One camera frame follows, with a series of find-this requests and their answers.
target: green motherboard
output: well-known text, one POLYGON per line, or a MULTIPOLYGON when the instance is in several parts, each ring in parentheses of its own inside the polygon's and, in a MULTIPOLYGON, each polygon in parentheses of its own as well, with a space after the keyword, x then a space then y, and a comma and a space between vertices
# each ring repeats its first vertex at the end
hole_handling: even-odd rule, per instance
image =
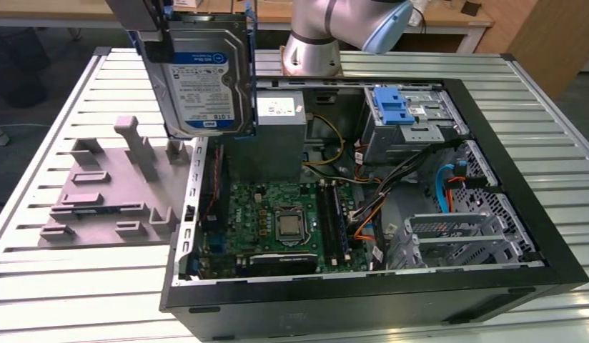
MULTIPOLYGON (((355 209, 352 186, 339 184, 335 190, 347 214, 355 209)), ((234 256, 260 254, 315 254, 316 273, 367 270, 363 245, 350 250, 347 261, 326 258, 320 210, 315 184, 232 184, 226 249, 210 258, 215 277, 236 276, 234 256)))

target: motherboard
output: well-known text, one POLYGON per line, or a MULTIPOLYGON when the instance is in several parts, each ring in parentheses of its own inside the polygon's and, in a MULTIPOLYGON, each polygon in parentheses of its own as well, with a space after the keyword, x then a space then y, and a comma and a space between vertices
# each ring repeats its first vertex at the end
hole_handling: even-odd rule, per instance
POLYGON ((232 184, 228 229, 206 236, 206 277, 367 270, 363 246, 348 245, 354 209, 348 183, 232 184))

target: table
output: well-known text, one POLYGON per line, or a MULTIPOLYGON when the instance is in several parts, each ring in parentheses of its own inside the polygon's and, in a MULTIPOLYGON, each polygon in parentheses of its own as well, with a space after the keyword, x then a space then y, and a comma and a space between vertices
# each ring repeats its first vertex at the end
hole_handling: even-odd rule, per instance
MULTIPOLYGON (((226 12, 231 0, 204 0, 199 10, 226 12)), ((478 16, 460 13, 464 0, 452 0, 454 7, 435 0, 427 8, 428 34, 458 34, 464 39, 460 53, 474 53, 492 18, 482 9, 478 16)), ((236 3, 242 11, 244 2, 236 3)), ((291 5, 260 0, 259 19, 262 30, 290 30, 291 5)), ((120 28, 106 0, 0 0, 0 26, 36 26, 68 28, 120 28)), ((407 33, 419 34, 420 27, 407 27, 407 33)))
MULTIPOLYGON (((0 216, 0 342, 195 342, 159 312, 167 245, 40 249, 48 206, 59 197, 76 138, 126 147, 112 129, 136 115, 154 145, 163 119, 140 57, 99 49, 0 216)), ((259 73, 280 74, 280 53, 259 51, 259 73)), ((464 80, 589 275, 589 144, 518 65, 499 55, 344 52, 347 76, 464 80)), ((282 342, 589 342, 589 284, 482 324, 291 337, 282 342)))

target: aluminum table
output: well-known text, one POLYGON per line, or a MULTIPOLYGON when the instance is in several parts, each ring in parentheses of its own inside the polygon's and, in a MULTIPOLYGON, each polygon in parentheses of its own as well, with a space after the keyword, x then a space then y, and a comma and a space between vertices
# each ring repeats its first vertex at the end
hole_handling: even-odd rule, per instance
MULTIPOLYGON (((499 55, 343 53, 347 76, 463 79, 589 275, 589 144, 516 61, 499 55)), ((260 74, 280 74, 279 51, 259 51, 260 74)), ((0 342, 195 342, 159 312, 167 245, 42 249, 76 138, 126 147, 112 124, 136 115, 164 145, 148 75, 134 49, 100 49, 0 216, 0 342)), ((589 342, 589 283, 488 322, 283 338, 279 342, 589 342)))

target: open computer tower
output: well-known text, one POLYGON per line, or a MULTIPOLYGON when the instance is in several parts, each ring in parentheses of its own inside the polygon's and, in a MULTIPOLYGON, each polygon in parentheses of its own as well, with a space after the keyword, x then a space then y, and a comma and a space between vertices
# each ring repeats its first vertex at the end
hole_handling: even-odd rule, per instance
POLYGON ((162 310, 203 341, 484 321, 589 282, 460 80, 258 80, 194 142, 162 310))

